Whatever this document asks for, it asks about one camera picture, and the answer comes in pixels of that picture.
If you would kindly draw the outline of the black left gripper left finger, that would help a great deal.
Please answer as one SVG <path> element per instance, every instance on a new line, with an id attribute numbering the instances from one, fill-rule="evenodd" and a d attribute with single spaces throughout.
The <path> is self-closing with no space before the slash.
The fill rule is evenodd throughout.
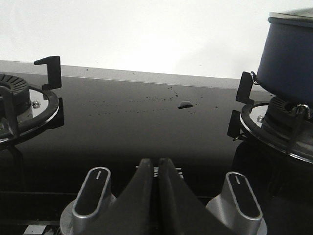
<path id="1" fill-rule="evenodd" d="M 145 235 L 149 231 L 153 164 L 142 159 L 133 178 L 113 205 L 100 216 L 98 235 Z"/>

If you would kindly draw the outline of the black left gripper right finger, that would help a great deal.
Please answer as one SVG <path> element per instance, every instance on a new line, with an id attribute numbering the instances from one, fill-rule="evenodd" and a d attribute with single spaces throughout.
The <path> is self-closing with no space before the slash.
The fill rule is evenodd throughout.
<path id="1" fill-rule="evenodd" d="M 171 159 L 158 164 L 162 225 L 167 235 L 233 235 L 179 176 Z"/>

